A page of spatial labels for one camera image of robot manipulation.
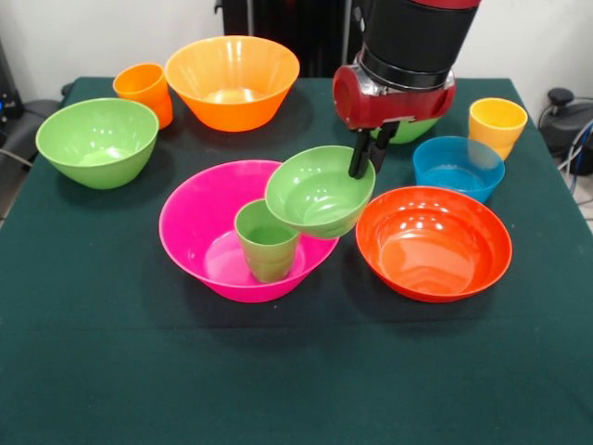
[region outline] orange bowl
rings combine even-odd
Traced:
[[[444,188],[404,187],[377,197],[362,213],[356,238],[383,281],[430,303],[482,292],[511,264],[502,221],[484,204]]]
[[[165,66],[167,82],[187,107],[208,127],[224,132],[269,122],[299,71],[288,48],[243,35],[194,42]]]

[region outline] table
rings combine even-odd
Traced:
[[[109,96],[80,78],[67,104]],[[158,214],[193,173],[352,145],[330,80],[296,82],[276,118],[214,132],[175,121],[132,183],[75,184],[38,159],[0,231],[2,444],[593,443],[593,238],[532,122],[489,202],[514,257],[482,295],[429,305],[390,291],[352,233],[293,293],[244,305],[179,270]],[[425,137],[464,135],[508,80],[460,80]],[[391,147],[375,195],[413,184]]]

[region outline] green bowl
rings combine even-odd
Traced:
[[[403,121],[399,124],[396,135],[389,139],[389,143],[409,144],[433,128],[437,122],[438,119],[416,122]],[[379,134],[379,129],[375,129],[371,132],[371,136],[374,138],[377,137],[377,134]]]
[[[129,183],[148,162],[157,115],[131,100],[85,100],[50,116],[37,131],[39,152],[77,183],[109,189]]]
[[[370,162],[362,178],[348,175],[353,151],[348,146],[318,146],[284,162],[266,187],[270,212],[286,225],[317,238],[349,232],[369,202],[375,182]]]

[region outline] pink bowl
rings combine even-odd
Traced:
[[[338,239],[301,236],[288,276],[257,281],[247,268],[234,231],[234,216],[264,197],[272,160],[239,160],[195,174],[170,195],[158,221],[160,242],[170,258],[217,294],[243,303],[278,299],[297,287],[334,250]]]

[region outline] white wall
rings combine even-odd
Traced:
[[[0,0],[0,37],[23,97],[59,97],[60,87],[79,75],[113,76],[141,61],[164,63],[177,48],[221,34],[213,4]],[[591,0],[483,0],[456,73],[511,77],[534,116],[550,87],[593,95],[593,59],[586,56],[592,20]]]
[[[0,38],[23,99],[60,97],[81,75],[164,64],[195,40],[222,34],[214,0],[0,0]]]
[[[592,0],[482,0],[455,71],[510,77],[532,116],[555,86],[593,96]]]

